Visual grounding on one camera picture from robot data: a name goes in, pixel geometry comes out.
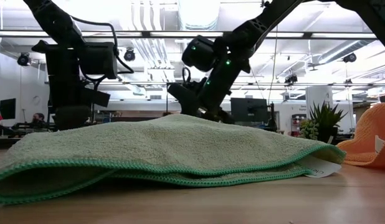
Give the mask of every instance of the table surface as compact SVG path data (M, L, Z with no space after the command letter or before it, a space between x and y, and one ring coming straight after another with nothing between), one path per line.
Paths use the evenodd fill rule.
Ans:
M206 189L108 180L44 202L0 206L0 223L385 223L385 171L343 166L322 179Z

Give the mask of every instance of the green towel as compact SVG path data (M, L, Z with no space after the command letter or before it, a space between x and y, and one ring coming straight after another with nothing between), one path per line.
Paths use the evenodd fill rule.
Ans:
M345 153L319 141L186 115L33 133L0 161L0 203L58 197L106 177L219 187L310 174L313 155L341 164Z

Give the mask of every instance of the computer monitor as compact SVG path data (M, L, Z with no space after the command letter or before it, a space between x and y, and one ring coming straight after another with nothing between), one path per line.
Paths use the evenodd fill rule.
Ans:
M16 99L0 100L0 115L3 119L16 118Z
M231 115L236 122L267 123L269 120L267 100L231 98Z

